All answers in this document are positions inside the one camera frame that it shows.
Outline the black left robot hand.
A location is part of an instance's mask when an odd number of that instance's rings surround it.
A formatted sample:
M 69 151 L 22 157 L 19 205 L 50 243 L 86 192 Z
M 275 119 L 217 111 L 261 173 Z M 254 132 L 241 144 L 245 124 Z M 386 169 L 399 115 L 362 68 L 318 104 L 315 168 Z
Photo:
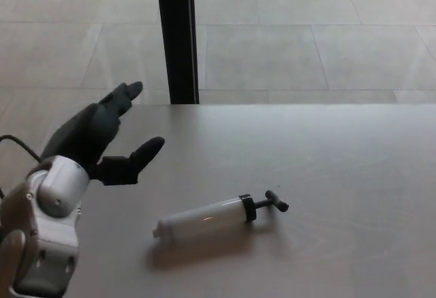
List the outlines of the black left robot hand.
M 83 167 L 91 180 L 106 186 L 137 184 L 139 173 L 163 147 L 162 137 L 150 139 L 128 157 L 104 157 L 103 152 L 116 137 L 120 118 L 132 107 L 132 101 L 142 89 L 140 81 L 122 83 L 99 102 L 83 108 L 55 131 L 40 159 L 55 155 L 69 158 Z

